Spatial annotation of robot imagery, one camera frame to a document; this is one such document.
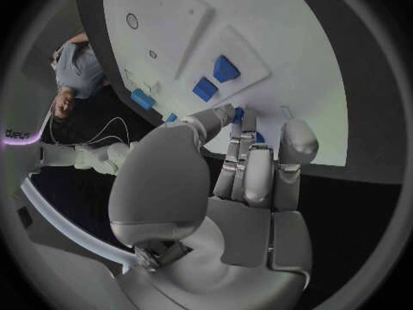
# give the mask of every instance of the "cable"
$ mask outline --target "cable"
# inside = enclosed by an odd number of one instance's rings
[[[53,112],[53,108],[54,108],[54,103],[51,106],[51,111]],[[98,143],[102,140],[108,139],[108,138],[116,138],[118,139],[121,143],[125,143],[124,141],[122,141],[122,139],[118,138],[117,136],[106,136],[102,139],[99,139],[97,141],[95,141],[96,138],[98,138],[106,129],[107,127],[114,121],[119,120],[123,123],[123,126],[125,126],[125,131],[126,131],[126,136],[127,136],[127,145],[130,145],[130,138],[129,138],[129,130],[127,128],[126,122],[123,120],[123,118],[117,116],[114,117],[113,119],[111,119],[109,122],[107,122],[107,124],[104,126],[104,128],[97,133],[97,135],[95,135],[93,138],[91,138],[90,140],[86,141],[86,142],[82,142],[82,143],[71,143],[71,144],[63,144],[63,143],[59,143],[54,135],[53,135],[53,131],[52,131],[52,123],[53,123],[53,116],[50,117],[50,121],[49,121],[49,133],[50,133],[50,137],[52,138],[52,141],[54,142],[54,144],[56,145],[60,145],[60,146],[75,146],[75,145],[91,145],[93,143]]]

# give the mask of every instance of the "gray t-shirt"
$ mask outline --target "gray t-shirt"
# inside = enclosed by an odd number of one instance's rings
[[[78,99],[87,99],[103,86],[104,73],[90,45],[66,43],[56,67],[58,88],[70,87]]]

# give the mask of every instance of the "purple light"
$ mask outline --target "purple light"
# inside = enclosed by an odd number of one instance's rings
[[[41,138],[41,132],[29,139],[3,139],[2,143],[9,146],[26,146],[36,143]]]

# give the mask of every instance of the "man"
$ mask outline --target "man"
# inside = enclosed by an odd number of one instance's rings
[[[58,85],[53,115],[58,120],[69,116],[75,99],[87,99],[109,85],[85,33],[66,41],[53,54],[52,67]]]

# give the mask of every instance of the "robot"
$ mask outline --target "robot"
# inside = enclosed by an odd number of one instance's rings
[[[230,124],[209,196],[200,148]],[[228,104],[164,123],[129,147],[42,144],[41,164],[116,176],[111,228],[137,259],[118,283],[139,309],[290,309],[310,280],[310,236],[297,206],[301,165],[318,148],[309,126],[292,118],[274,161],[257,142],[255,111]]]

